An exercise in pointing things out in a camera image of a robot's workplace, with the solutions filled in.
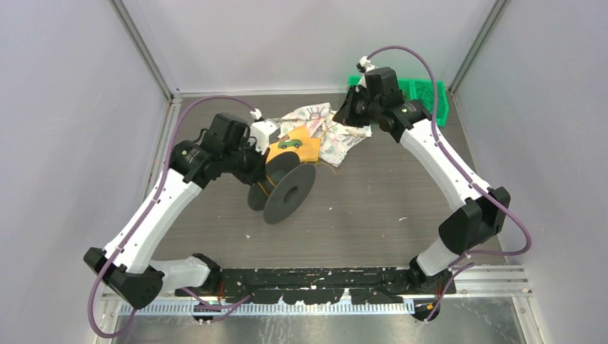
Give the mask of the black cable spool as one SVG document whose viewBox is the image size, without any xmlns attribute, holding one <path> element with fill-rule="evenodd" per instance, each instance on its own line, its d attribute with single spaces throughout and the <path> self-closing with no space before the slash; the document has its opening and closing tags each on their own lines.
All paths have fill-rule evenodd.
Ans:
<svg viewBox="0 0 608 344">
<path fill-rule="evenodd" d="M 315 183 L 316 168 L 301 163 L 294 152 L 281 153 L 265 165 L 264 178 L 247 195 L 253 211 L 261 211 L 267 224 L 278 224 L 304 202 Z"/>
</svg>

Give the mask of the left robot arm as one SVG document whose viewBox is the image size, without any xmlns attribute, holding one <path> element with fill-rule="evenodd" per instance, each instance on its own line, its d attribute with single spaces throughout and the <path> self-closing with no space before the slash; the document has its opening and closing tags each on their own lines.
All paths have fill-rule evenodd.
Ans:
<svg viewBox="0 0 608 344">
<path fill-rule="evenodd" d="M 210 297 L 220 286 L 220 267 L 203 254 L 154 261 L 152 255 L 178 215 L 201 190 L 223 173 L 245 185 L 265 177 L 274 120 L 248 125 L 227 113 L 214 116 L 196 141 L 175 145 L 168 170 L 161 173 L 144 203 L 123 230 L 103 248 L 85 253 L 86 265 L 133 309 L 151 304 L 164 292 L 193 287 Z"/>
</svg>

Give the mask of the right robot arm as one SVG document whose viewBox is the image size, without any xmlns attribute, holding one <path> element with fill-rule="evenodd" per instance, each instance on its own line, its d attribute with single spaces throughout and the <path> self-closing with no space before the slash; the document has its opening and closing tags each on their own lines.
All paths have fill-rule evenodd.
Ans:
<svg viewBox="0 0 608 344">
<path fill-rule="evenodd" d="M 358 70 L 361 79 L 349 86 L 334 121 L 356 128 L 376 123 L 423 165 L 453 211 L 439 225 L 437 239 L 409 263 L 410 287 L 427 294 L 451 263 L 501 232 L 510 194 L 490 186 L 456 154 L 431 112 L 419 100 L 406 99 L 392 68 Z"/>
</svg>

